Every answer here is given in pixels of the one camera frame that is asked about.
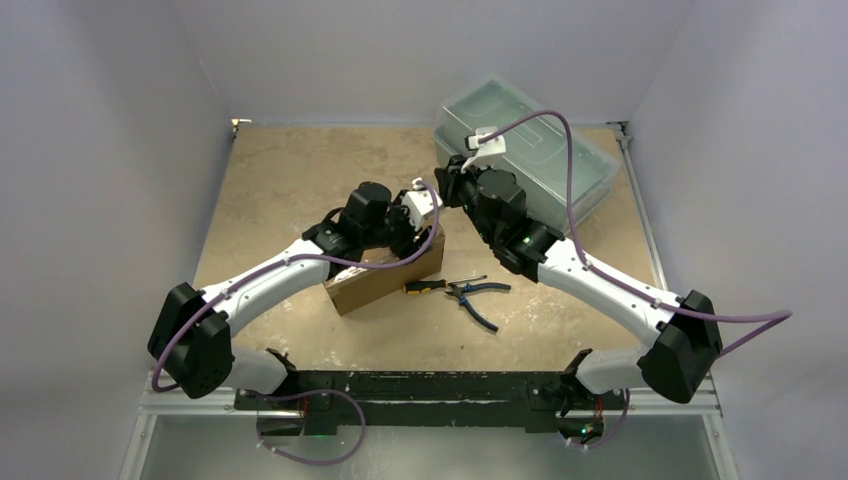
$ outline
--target screwdriver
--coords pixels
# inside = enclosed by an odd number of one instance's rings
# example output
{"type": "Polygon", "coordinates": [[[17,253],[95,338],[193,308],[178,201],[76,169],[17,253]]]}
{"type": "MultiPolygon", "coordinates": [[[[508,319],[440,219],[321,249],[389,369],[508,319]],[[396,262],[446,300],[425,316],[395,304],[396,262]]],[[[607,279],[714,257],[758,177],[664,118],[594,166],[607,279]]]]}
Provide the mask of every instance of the screwdriver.
{"type": "Polygon", "coordinates": [[[477,277],[463,278],[462,280],[451,280],[450,282],[447,280],[419,280],[417,282],[409,282],[404,285],[403,293],[407,295],[418,295],[419,293],[427,293],[430,290],[435,290],[437,288],[448,288],[448,283],[476,282],[477,280],[483,280],[484,278],[488,278],[488,276],[480,275],[477,277]]]}

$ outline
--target beige table surface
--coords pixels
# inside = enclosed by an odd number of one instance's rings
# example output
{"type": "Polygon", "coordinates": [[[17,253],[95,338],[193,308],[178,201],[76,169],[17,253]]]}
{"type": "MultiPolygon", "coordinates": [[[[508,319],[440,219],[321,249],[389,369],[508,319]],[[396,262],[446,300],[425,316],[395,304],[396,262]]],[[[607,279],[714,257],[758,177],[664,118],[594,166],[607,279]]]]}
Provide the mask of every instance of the beige table surface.
{"type": "MultiPolygon", "coordinates": [[[[613,133],[581,130],[621,159],[613,133]]],[[[393,193],[423,176],[435,185],[430,128],[242,127],[215,209],[195,286],[220,282],[276,255],[365,180],[393,193]]],[[[477,325],[440,292],[395,292],[339,317],[321,286],[302,291],[253,321],[235,339],[253,349],[287,350],[301,369],[559,370],[581,349],[637,340],[623,327],[558,290],[503,269],[459,209],[442,215],[447,239],[441,276],[487,274],[508,294],[472,302],[500,326],[477,325]]],[[[645,234],[619,171],[606,201],[579,227],[584,248],[653,284],[645,234]]]]}

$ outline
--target gray wall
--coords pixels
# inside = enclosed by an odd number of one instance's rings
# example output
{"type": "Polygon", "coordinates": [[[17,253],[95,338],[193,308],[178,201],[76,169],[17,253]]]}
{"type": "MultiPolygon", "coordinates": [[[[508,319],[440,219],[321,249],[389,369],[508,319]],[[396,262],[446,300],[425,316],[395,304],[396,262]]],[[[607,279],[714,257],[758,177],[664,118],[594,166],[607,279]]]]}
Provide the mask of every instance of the gray wall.
{"type": "Polygon", "coordinates": [[[231,116],[427,122],[490,72],[581,122],[629,118],[694,0],[175,0],[231,116]]]}
{"type": "Polygon", "coordinates": [[[846,18],[844,0],[700,0],[633,117],[671,285],[796,312],[714,370],[744,478],[848,467],[846,18]]]}
{"type": "Polygon", "coordinates": [[[0,5],[0,464],[114,478],[231,128],[167,0],[0,5]]]}

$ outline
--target cardboard box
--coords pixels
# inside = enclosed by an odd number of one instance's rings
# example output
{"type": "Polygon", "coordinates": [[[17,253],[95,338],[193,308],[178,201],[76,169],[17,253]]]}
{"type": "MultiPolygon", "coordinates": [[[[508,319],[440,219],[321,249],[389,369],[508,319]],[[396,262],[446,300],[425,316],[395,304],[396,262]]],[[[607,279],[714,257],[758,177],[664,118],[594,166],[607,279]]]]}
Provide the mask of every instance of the cardboard box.
{"type": "MultiPolygon", "coordinates": [[[[336,311],[339,315],[344,315],[400,290],[405,283],[440,272],[444,254],[445,232],[440,227],[430,250],[411,264],[388,270],[348,268],[335,278],[324,282],[324,288],[330,295],[336,311]]],[[[388,248],[379,248],[366,251],[363,260],[369,263],[391,263],[397,261],[397,257],[388,248]]]]}

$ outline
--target floor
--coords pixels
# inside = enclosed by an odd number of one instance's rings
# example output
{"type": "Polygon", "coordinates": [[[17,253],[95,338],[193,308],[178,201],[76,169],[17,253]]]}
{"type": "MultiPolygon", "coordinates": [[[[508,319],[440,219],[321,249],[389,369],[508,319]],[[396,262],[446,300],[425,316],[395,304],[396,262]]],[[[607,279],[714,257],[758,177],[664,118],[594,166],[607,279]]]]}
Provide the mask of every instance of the floor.
{"type": "MultiPolygon", "coordinates": [[[[613,133],[581,130],[621,158],[613,133]]],[[[360,182],[393,192],[423,176],[435,185],[430,128],[241,128],[198,268],[202,287],[232,277],[289,246],[341,206],[360,182]]],[[[442,275],[487,274],[508,294],[480,294],[477,309],[492,335],[456,301],[400,291],[340,317],[322,287],[269,310],[237,345],[288,351],[301,369],[558,370],[581,349],[630,346],[624,328],[563,292],[508,273],[460,210],[442,215],[447,239],[442,275]]],[[[647,283],[651,260],[625,168],[611,195],[579,227],[588,252],[647,283]]]]}

